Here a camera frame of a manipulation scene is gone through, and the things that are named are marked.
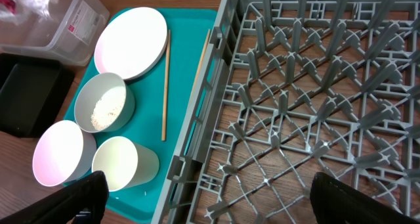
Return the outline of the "grey bowl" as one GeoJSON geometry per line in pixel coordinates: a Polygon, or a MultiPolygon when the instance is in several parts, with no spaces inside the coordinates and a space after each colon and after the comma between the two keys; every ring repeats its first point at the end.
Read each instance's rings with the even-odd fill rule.
{"type": "Polygon", "coordinates": [[[99,74],[90,79],[79,92],[74,107],[76,124],[88,133],[110,132],[122,128],[135,111],[135,97],[131,89],[120,76],[114,73],[99,74]],[[122,86],[126,90],[125,104],[116,120],[104,130],[96,130],[91,123],[91,114],[95,104],[105,92],[113,87],[122,86]]]}

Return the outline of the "small white plate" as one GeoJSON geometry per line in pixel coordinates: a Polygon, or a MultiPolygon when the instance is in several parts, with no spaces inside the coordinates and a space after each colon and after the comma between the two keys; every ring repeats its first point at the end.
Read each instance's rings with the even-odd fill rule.
{"type": "Polygon", "coordinates": [[[84,176],[96,152],[92,134],[73,121],[62,120],[42,134],[33,153],[32,170],[43,186],[55,187],[84,176]]]}

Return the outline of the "white cup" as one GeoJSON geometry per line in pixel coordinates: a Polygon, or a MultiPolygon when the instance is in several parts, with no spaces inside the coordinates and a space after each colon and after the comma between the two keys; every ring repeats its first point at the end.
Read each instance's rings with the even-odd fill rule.
{"type": "Polygon", "coordinates": [[[122,136],[111,137],[97,149],[92,171],[102,171],[110,192],[150,182],[159,171],[157,154],[122,136]]]}

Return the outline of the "pile of white rice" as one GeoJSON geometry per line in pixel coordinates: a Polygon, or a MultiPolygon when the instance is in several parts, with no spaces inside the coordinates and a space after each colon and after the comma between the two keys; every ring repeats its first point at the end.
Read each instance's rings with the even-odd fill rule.
{"type": "Polygon", "coordinates": [[[101,96],[91,114],[91,123],[96,130],[104,130],[116,120],[125,104],[125,96],[126,90],[122,86],[113,87],[101,96]]]}

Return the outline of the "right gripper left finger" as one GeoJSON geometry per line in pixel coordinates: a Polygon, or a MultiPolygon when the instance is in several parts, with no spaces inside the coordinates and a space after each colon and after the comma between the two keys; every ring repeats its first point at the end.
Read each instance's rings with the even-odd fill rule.
{"type": "Polygon", "coordinates": [[[109,198],[108,184],[103,171],[60,189],[44,199],[9,215],[2,223],[100,223],[109,198]]]}

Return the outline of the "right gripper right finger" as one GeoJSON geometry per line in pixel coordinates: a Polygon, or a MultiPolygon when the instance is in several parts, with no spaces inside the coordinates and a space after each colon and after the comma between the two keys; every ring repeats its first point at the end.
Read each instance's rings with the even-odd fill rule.
{"type": "Polygon", "coordinates": [[[323,172],[313,178],[310,203],[319,224],[418,224],[323,172]]]}

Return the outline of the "red snack wrapper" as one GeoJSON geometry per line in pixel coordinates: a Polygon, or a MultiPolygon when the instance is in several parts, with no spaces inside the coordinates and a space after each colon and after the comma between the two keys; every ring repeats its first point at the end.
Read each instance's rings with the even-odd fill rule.
{"type": "Polygon", "coordinates": [[[16,13],[16,1],[15,0],[1,0],[2,6],[4,6],[10,13],[16,13]]]}

